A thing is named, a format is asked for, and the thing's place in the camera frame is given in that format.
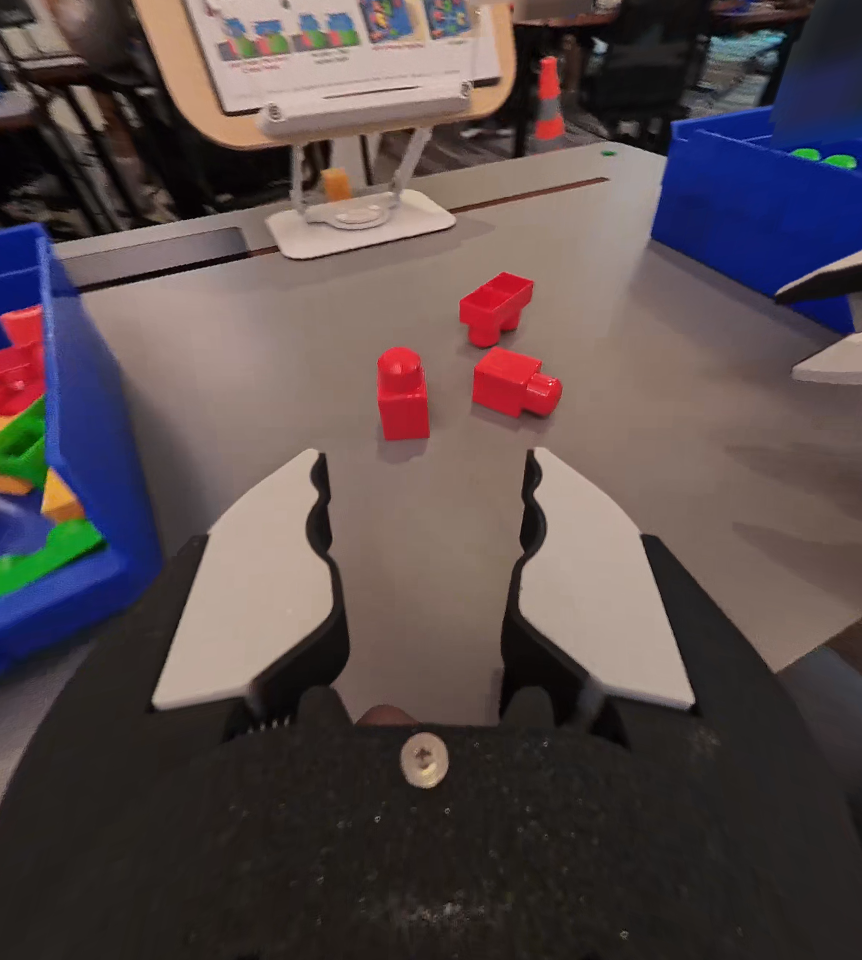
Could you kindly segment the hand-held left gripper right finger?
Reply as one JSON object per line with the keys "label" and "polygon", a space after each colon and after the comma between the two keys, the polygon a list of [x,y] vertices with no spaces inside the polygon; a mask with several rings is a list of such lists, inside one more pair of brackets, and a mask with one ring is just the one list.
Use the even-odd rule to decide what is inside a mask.
{"label": "hand-held left gripper right finger", "polygon": [[521,499],[500,712],[530,687],[555,713],[575,712],[585,690],[688,712],[696,695],[631,517],[544,447],[526,455]]}

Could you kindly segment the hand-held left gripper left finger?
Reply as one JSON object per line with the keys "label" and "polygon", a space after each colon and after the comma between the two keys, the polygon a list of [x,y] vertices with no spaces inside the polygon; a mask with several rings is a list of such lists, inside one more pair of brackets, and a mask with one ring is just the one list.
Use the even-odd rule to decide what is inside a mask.
{"label": "hand-held left gripper left finger", "polygon": [[294,713],[340,676],[350,641],[330,499],[326,456],[309,448],[214,523],[151,698],[158,712],[240,699]]}

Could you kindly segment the green mega block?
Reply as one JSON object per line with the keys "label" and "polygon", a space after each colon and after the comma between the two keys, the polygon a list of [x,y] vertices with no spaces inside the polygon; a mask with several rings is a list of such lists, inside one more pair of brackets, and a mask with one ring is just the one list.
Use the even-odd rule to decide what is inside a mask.
{"label": "green mega block", "polygon": [[857,158],[850,153],[838,152],[824,154],[820,150],[811,147],[800,147],[791,150],[789,156],[803,161],[822,163],[826,166],[843,169],[845,171],[854,171],[859,166]]}

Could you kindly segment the blue storage bin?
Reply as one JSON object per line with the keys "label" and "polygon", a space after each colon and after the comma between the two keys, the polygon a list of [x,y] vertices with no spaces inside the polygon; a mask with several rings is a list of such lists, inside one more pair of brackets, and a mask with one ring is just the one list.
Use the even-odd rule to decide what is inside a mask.
{"label": "blue storage bin", "polygon": [[[862,137],[773,149],[770,106],[673,125],[655,241],[766,297],[862,250]],[[845,153],[845,171],[789,153]]]}
{"label": "blue storage bin", "polygon": [[[121,612],[162,567],[117,360],[44,229],[0,230],[0,315],[34,305],[45,314],[48,460],[106,546],[0,599],[0,678]],[[37,549],[47,528],[39,499],[0,496],[0,552]]]}

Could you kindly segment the red mega block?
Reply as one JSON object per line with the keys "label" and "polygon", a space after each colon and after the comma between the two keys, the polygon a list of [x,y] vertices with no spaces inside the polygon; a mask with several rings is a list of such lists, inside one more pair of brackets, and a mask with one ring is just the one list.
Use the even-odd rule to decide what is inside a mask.
{"label": "red mega block", "polygon": [[377,403],[386,442],[430,438],[427,382],[413,349],[395,346],[377,361]]}
{"label": "red mega block", "polygon": [[460,323],[468,341],[478,349],[497,345],[502,334],[517,330],[523,310],[533,297],[534,281],[502,271],[464,296],[459,304]]}
{"label": "red mega block", "polygon": [[474,366],[472,402],[512,418],[548,417],[563,394],[561,381],[533,356],[495,346]]}

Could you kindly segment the pile of colourful blocks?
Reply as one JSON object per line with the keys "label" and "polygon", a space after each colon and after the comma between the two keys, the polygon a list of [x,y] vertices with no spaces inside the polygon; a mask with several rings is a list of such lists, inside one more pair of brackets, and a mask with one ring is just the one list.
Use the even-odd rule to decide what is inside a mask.
{"label": "pile of colourful blocks", "polygon": [[0,496],[39,499],[42,546],[0,552],[0,599],[101,552],[106,541],[46,452],[45,314],[41,304],[0,315]]}

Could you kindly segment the black office chair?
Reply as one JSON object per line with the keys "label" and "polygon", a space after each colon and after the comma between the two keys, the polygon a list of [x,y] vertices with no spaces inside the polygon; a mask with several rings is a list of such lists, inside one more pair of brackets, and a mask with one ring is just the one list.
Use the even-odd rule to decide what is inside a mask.
{"label": "black office chair", "polygon": [[669,115],[679,106],[710,1],[624,1],[611,25],[595,105],[605,116]]}

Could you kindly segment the orange traffic cone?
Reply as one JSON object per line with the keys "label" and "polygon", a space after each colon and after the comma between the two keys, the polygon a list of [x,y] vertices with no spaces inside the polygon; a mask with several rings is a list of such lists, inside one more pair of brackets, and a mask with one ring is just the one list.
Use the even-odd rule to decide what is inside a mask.
{"label": "orange traffic cone", "polygon": [[546,55],[540,61],[530,153],[557,150],[565,143],[566,126],[560,107],[557,58]]}

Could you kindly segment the white board stand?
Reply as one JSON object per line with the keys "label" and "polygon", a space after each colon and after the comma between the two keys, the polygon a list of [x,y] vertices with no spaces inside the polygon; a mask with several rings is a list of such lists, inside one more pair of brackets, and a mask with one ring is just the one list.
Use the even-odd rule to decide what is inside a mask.
{"label": "white board stand", "polygon": [[[433,122],[463,113],[472,90],[470,78],[451,75],[402,86],[280,95],[264,105],[256,119],[259,131],[291,146],[290,206],[265,221],[280,253],[307,261],[451,229],[455,216],[409,184]],[[345,128],[382,132],[407,121],[423,125],[414,127],[387,190],[307,203],[301,165],[312,141]]]}

